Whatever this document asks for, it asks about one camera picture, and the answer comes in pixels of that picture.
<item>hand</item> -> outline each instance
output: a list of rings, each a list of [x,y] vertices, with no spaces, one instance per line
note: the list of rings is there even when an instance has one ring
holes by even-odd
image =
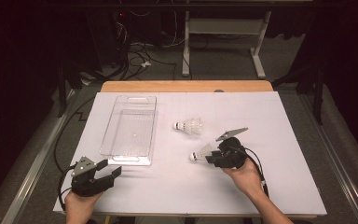
[[[260,176],[251,160],[246,159],[240,169],[223,168],[222,170],[234,180],[237,188],[246,196],[262,191]]]
[[[240,169],[224,168],[223,171],[231,176],[237,188],[248,196],[266,223],[293,223],[263,192],[260,176],[251,160],[246,159]]]
[[[80,197],[70,191],[65,197],[66,223],[87,223],[94,210],[94,204],[101,195],[102,192],[91,197]]]

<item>badminton shuttlecock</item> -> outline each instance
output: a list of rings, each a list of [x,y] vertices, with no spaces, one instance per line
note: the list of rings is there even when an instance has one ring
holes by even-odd
[[[191,161],[206,161],[206,156],[212,156],[211,145],[207,144],[200,151],[193,152],[190,154]]]
[[[185,122],[175,122],[173,124],[175,130],[181,130],[188,134],[200,134],[201,127],[201,119],[188,119]]]

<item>white tabletop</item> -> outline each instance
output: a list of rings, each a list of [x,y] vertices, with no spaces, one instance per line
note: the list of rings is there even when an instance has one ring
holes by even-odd
[[[271,200],[289,216],[322,216],[324,204],[315,186],[277,92],[100,92],[77,146],[72,164],[87,156],[104,159],[103,141],[116,97],[156,96],[157,128],[151,166],[123,166],[115,186],[103,194],[96,214],[155,216],[258,216],[252,203],[221,169],[189,160],[189,154],[223,132],[248,127],[236,137],[261,160]],[[200,117],[203,132],[194,137],[176,131],[177,121]],[[97,172],[109,175],[117,166]],[[68,175],[62,189],[70,187]],[[61,211],[56,202],[54,211]]]

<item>wire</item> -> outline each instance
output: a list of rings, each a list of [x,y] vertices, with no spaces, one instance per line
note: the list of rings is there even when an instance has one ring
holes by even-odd
[[[240,148],[236,148],[236,147],[229,147],[229,148],[240,152],[241,154],[246,156],[246,158],[249,159],[255,165],[255,169],[257,170],[258,175],[260,176],[261,183],[263,185],[263,191],[269,197],[269,188],[266,183],[266,178],[264,177],[263,168],[261,166],[260,159],[258,159],[257,155],[251,149],[249,149],[247,147],[243,147],[243,146],[241,146],[241,147],[244,149],[244,151],[242,151]],[[249,150],[250,152],[252,152],[255,155],[258,163],[256,163],[255,160],[246,153],[246,150]]]
[[[238,39],[246,39],[253,35],[238,35],[236,37],[219,37],[219,36],[221,36],[221,35],[210,35],[210,37],[213,39],[222,39],[222,40],[228,40],[228,41],[238,40]]]
[[[208,48],[208,45],[209,45],[209,40],[208,40],[208,36],[207,35],[192,35],[192,36],[201,36],[201,37],[204,37],[205,39],[205,46],[202,46],[202,47],[194,47],[194,46],[190,46],[190,48],[192,49],[207,49]]]
[[[74,115],[80,115],[80,118],[78,121],[86,121],[87,119],[82,119],[82,116],[83,116],[83,112],[78,112],[85,104],[87,104],[88,102],[92,101],[93,99],[95,98],[92,97],[90,99],[88,99],[88,101],[86,101],[85,103],[83,103],[72,115],[71,117],[69,117],[69,119],[66,121],[65,125],[62,127],[58,137],[57,137],[57,141],[55,142],[55,145],[54,145],[54,150],[53,150],[53,158],[54,158],[54,162],[57,166],[57,168],[60,170],[61,173],[63,173],[63,169],[61,168],[61,166],[59,165],[58,163],[58,159],[57,159],[57,146],[58,146],[58,143],[60,142],[60,139],[62,137],[62,134],[64,132],[64,130],[66,129],[66,127],[68,126],[69,124],[69,121],[74,117]]]
[[[127,40],[127,29],[126,29],[126,27],[125,27],[123,24],[121,24],[121,23],[118,22],[118,21],[116,22],[116,24],[120,26],[120,31],[119,31],[118,34],[117,34],[117,39],[120,38],[121,31],[124,29],[124,38],[123,38],[123,44],[124,44],[124,43],[126,42],[126,40]]]
[[[163,48],[170,48],[170,47],[175,47],[175,46],[179,46],[181,44],[183,44],[185,42],[185,39],[177,42],[176,44],[173,44],[173,45],[165,45],[165,46],[162,46]]]
[[[193,80],[193,74],[191,73],[191,68],[190,68],[190,64],[188,64],[186,58],[185,58],[185,55],[182,55],[182,58],[183,60],[185,61],[185,63],[187,64],[188,66],[188,74],[190,75],[190,80]]]
[[[135,16],[143,17],[143,16],[149,15],[149,14],[150,14],[150,11],[146,12],[146,13],[143,14],[143,15],[136,14],[136,13],[133,12],[133,11],[131,11],[131,13],[132,13],[133,15],[135,15]]]
[[[146,43],[132,43],[131,44],[131,46],[141,46],[140,49],[129,50],[129,53],[137,55],[136,57],[130,58],[129,63],[130,63],[131,66],[138,67],[138,69],[137,69],[137,71],[135,73],[133,73],[131,70],[129,70],[129,72],[131,72],[131,75],[128,76],[128,77],[123,77],[122,80],[128,80],[128,79],[130,79],[132,77],[140,79],[137,76],[142,74],[147,69],[148,66],[142,67],[140,64],[134,63],[133,61],[136,60],[136,59],[141,59],[143,63],[145,63],[145,62],[156,62],[156,63],[161,63],[161,64],[172,65],[173,66],[172,75],[173,75],[173,80],[174,80],[174,74],[175,74],[177,63],[165,63],[165,62],[162,62],[162,61],[159,61],[157,59],[152,58],[150,56],[150,54],[147,52],[146,45],[147,45]]]
[[[173,16],[175,17],[175,36],[173,37],[172,43],[169,46],[164,46],[164,47],[174,46],[175,41],[176,41],[176,36],[177,36],[177,32],[178,32],[178,21],[177,21],[176,11],[173,12]]]
[[[60,181],[59,181],[59,183],[58,183],[58,188],[57,188],[58,200],[60,201],[60,205],[61,205],[61,208],[62,208],[63,211],[65,211],[65,203],[64,203],[63,200],[62,200],[62,195],[68,190],[68,189],[66,189],[64,192],[61,192],[63,180],[65,179],[66,174],[67,174],[70,170],[75,169],[75,167],[76,167],[76,164],[75,164],[75,165],[72,165],[72,166],[69,166],[68,168],[66,168],[66,170],[64,170],[64,171],[62,172],[61,177],[60,177]]]

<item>clear plastic container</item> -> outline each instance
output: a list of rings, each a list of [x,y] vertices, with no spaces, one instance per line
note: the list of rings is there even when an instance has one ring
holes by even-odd
[[[156,103],[155,96],[116,98],[100,151],[109,164],[151,164]]]

